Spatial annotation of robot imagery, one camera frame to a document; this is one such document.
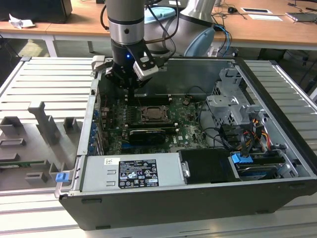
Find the white paper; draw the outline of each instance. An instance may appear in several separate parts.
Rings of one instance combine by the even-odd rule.
[[[278,16],[248,14],[253,20],[283,21]]]
[[[35,26],[31,20],[21,20],[11,16],[11,14],[9,14],[9,16],[10,16],[9,23],[16,28],[22,29],[22,27]]]
[[[176,5],[176,1],[168,1],[170,5]]]

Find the power supply label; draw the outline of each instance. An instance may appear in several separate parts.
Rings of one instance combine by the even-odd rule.
[[[119,187],[155,187],[159,185],[156,160],[119,162]]]

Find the motherboard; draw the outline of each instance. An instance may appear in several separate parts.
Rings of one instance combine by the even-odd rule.
[[[187,96],[107,100],[102,109],[105,154],[208,148],[198,123],[199,103]]]

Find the black plastic cover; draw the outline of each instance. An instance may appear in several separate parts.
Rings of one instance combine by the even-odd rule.
[[[188,164],[187,184],[237,181],[225,149],[192,149],[179,151],[181,162]]]

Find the table leg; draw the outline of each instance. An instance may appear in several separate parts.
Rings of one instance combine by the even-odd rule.
[[[58,57],[58,50],[56,46],[56,41],[54,40],[45,40],[46,46],[49,50],[50,56],[51,57]]]
[[[88,43],[89,53],[95,52],[95,51],[94,51],[93,42],[92,42],[92,41],[87,41],[87,43]]]

